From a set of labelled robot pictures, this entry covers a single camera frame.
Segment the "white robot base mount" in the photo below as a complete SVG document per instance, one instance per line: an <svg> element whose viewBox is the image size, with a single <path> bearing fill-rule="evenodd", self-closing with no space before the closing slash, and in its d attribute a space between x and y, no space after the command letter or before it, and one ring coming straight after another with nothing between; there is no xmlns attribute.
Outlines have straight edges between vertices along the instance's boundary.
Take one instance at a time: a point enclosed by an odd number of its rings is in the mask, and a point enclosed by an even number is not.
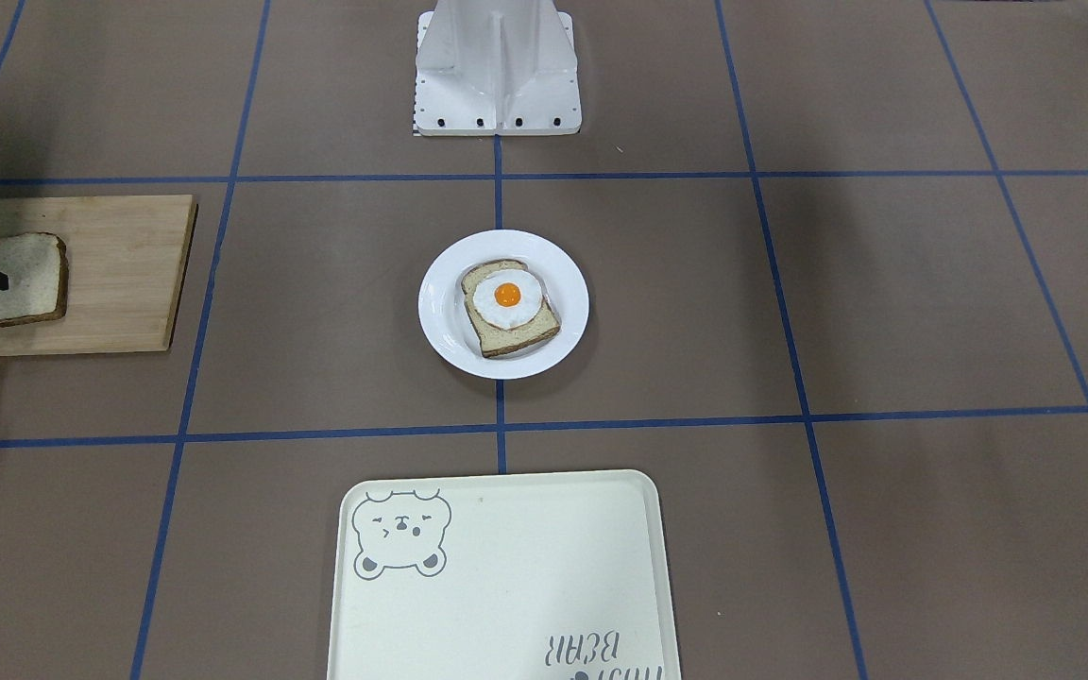
<svg viewBox="0 0 1088 680"><path fill-rule="evenodd" d="M573 18L553 1L438 1L416 26L412 129L423 137L573 135Z"/></svg>

